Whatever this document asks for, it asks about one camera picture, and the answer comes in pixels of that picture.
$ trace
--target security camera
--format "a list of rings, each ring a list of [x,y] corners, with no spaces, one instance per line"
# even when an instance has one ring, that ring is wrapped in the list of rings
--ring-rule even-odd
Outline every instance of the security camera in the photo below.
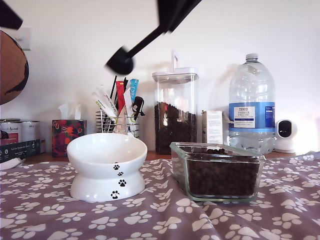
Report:
[[[294,137],[297,135],[297,125],[288,119],[282,119],[275,124],[275,148],[278,153],[295,153]]]

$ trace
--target glass container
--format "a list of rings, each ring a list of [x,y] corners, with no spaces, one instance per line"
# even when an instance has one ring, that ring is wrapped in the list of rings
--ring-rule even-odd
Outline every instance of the glass container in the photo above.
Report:
[[[257,196],[263,155],[209,143],[172,142],[170,148],[173,176],[192,200],[244,202]]]

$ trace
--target wire caddy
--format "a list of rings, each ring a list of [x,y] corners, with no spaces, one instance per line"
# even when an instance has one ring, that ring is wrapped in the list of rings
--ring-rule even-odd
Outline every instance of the wire caddy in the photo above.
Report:
[[[135,138],[139,138],[138,135],[138,117],[128,116],[125,112],[124,116],[113,117],[115,123],[109,116],[105,114],[102,109],[95,112],[95,128],[97,133],[120,133],[120,134],[132,134]],[[121,130],[117,130],[116,126],[121,126]]]

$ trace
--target brown round object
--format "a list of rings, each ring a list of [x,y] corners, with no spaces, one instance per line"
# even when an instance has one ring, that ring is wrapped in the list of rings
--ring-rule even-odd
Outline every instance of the brown round object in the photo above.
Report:
[[[15,99],[29,77],[27,57],[19,44],[0,30],[0,105]]]

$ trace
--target purple tablecloth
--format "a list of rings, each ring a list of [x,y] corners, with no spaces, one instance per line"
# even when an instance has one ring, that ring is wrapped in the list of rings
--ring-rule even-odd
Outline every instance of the purple tablecloth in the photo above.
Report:
[[[1,172],[0,236],[39,240],[319,240],[320,153],[269,159],[247,203],[190,201],[171,162],[145,162],[145,190],[103,203],[70,197],[67,162]]]

